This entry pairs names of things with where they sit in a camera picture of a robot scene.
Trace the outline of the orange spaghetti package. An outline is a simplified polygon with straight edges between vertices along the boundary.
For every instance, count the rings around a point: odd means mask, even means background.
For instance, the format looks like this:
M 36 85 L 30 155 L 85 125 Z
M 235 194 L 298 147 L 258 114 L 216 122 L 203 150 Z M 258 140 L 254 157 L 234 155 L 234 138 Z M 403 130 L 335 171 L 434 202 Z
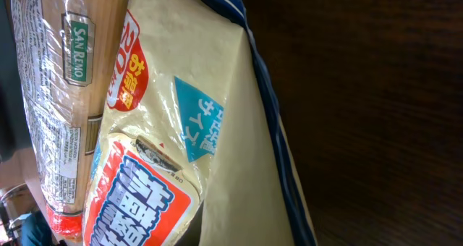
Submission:
M 10 0 L 45 217 L 82 240 L 85 193 L 128 0 Z

